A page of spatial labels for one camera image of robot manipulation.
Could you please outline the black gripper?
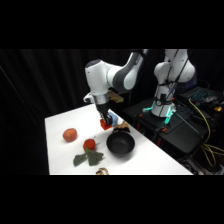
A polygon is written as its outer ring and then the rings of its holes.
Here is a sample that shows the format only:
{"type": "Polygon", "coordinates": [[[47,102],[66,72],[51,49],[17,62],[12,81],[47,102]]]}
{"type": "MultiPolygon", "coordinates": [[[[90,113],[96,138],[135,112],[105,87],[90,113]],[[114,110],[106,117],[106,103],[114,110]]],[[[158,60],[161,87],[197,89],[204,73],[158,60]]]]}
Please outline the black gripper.
{"type": "Polygon", "coordinates": [[[104,104],[96,105],[97,111],[101,114],[101,118],[104,123],[107,123],[105,116],[108,115],[108,125],[113,125],[113,116],[109,114],[109,103],[106,102],[104,104]]]}

